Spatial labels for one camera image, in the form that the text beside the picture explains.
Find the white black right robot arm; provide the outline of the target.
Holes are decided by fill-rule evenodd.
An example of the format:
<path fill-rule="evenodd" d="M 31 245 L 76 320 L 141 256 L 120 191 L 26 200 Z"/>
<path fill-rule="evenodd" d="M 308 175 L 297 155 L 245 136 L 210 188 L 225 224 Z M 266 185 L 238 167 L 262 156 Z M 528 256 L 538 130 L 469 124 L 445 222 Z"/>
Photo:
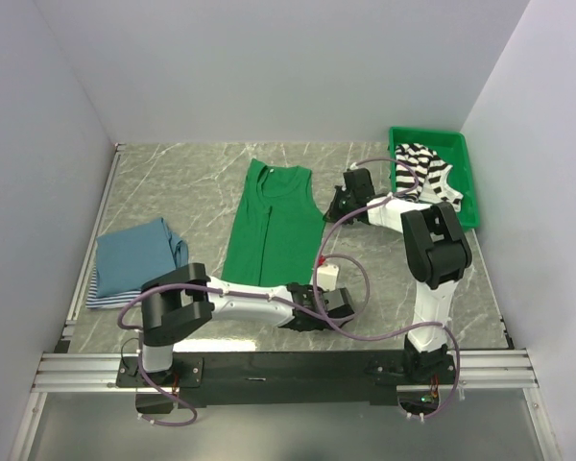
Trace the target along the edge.
<path fill-rule="evenodd" d="M 402 372 L 423 383 L 445 363 L 444 328 L 460 279 L 472 262 L 472 253 L 452 205 L 423 204 L 393 193 L 377 194 L 370 172 L 357 168 L 344 173 L 344 184 L 324 219 L 330 223 L 358 220 L 403 235 L 407 265 L 417 281 L 414 329 L 406 333 Z"/>

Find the green tank top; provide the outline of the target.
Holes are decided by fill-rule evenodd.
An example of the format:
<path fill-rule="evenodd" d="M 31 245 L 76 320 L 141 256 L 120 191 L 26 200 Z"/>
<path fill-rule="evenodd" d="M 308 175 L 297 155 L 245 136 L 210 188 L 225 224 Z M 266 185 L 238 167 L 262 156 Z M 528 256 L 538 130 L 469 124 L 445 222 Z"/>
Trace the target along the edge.
<path fill-rule="evenodd" d="M 312 172 L 253 159 L 221 279 L 259 287 L 308 284 L 323 233 L 323 214 L 312 193 Z"/>

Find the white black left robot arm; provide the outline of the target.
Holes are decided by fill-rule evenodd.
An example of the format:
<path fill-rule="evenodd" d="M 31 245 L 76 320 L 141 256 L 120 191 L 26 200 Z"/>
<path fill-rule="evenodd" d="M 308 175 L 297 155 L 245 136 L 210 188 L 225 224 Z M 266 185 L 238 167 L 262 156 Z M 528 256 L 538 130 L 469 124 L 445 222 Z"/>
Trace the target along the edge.
<path fill-rule="evenodd" d="M 342 326 L 355 315 L 346 288 L 325 290 L 296 282 L 258 287 L 210 277 L 202 263 L 187 264 L 142 285 L 142 353 L 138 373 L 150 385 L 173 373 L 173 348 L 211 321 L 264 323 L 297 332 L 329 329 L 327 316 Z"/>

